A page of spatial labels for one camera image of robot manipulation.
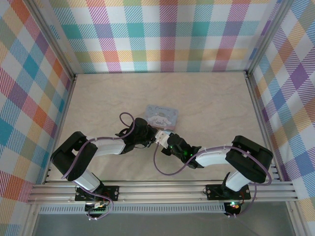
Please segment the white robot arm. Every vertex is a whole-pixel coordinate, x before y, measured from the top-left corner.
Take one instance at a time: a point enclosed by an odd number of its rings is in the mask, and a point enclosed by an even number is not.
[[[121,139],[88,138],[77,131],[52,154],[52,163],[68,181],[78,185],[76,191],[78,195],[83,194],[84,199],[101,201],[102,198],[98,196],[103,196],[104,193],[112,193],[109,197],[113,201],[118,199],[118,191],[113,190],[113,186],[104,186],[93,173],[87,170],[87,166],[94,156],[125,154],[133,150],[136,145],[149,147],[152,143],[157,143],[163,146],[162,153],[178,157],[193,169],[216,164],[232,165],[236,171],[232,174],[228,173],[222,185],[216,187],[215,192],[220,191],[218,194],[223,200],[234,200],[235,196],[243,194],[244,187],[248,189],[247,184],[250,182],[263,183],[266,180],[266,170],[269,169],[273,158],[271,151],[243,136],[236,136],[232,146],[226,148],[223,146],[219,149],[206,149],[190,146],[178,134],[157,130],[141,118],[136,118],[132,127],[116,135]],[[80,150],[79,154],[76,156],[73,150]]]

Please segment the colorful plaid wall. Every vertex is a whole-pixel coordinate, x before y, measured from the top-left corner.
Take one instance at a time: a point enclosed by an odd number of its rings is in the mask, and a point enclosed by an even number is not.
[[[22,0],[0,1],[0,236],[18,235],[52,151],[69,78]]]
[[[315,235],[315,0],[295,0],[254,73],[276,158]]]
[[[79,73],[243,71],[279,6],[277,0],[36,2]]]
[[[256,53],[257,53],[259,47],[260,47],[260,44],[261,44],[261,42],[262,42],[262,40],[263,40],[263,38],[264,38],[264,36],[266,35],[266,33],[268,32],[268,30],[270,29],[271,23],[273,22],[273,20],[274,20],[276,14],[278,13],[278,10],[279,10],[279,8],[280,8],[280,5],[281,5],[282,1],[283,1],[283,0],[277,0],[277,3],[276,3],[274,9],[272,10],[272,12],[271,12],[271,14],[270,14],[270,16],[269,16],[269,18],[268,18],[268,21],[267,21],[267,23],[266,23],[264,29],[262,30],[259,39],[257,40],[257,43],[256,43],[256,45],[255,45],[254,50],[252,51],[252,54],[251,54],[251,56],[250,56],[250,59],[249,59],[249,61],[248,61],[248,63],[247,63],[247,66],[246,66],[245,70],[248,70],[249,66],[251,65],[252,60],[254,59],[254,57],[255,57],[255,55],[256,55]]]

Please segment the white connector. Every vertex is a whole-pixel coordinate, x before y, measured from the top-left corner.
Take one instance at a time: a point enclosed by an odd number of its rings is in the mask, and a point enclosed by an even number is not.
[[[168,148],[167,140],[169,135],[162,130],[159,130],[156,134],[156,143],[160,143],[164,148]]]

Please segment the beige tabletop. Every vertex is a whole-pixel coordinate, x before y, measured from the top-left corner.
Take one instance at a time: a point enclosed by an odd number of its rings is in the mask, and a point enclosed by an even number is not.
[[[93,137],[113,136],[125,128],[119,120],[121,112],[143,117],[148,104],[178,109],[174,132],[192,146],[221,146],[229,144],[236,135],[263,145],[241,72],[79,75],[59,144],[75,131]],[[127,116],[124,120],[131,123]],[[153,144],[124,155],[95,157],[88,169],[101,180],[222,180],[234,170],[229,165],[213,165],[196,170],[185,168],[175,176],[163,176],[153,166],[155,147]],[[171,173],[183,163],[175,156],[158,152],[157,165]],[[48,179],[61,176],[53,166]]]

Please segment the small box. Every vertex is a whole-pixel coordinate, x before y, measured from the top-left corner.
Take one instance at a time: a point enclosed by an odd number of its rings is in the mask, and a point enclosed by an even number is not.
[[[148,105],[144,119],[152,127],[164,130],[174,130],[177,117],[178,110],[174,108]]]

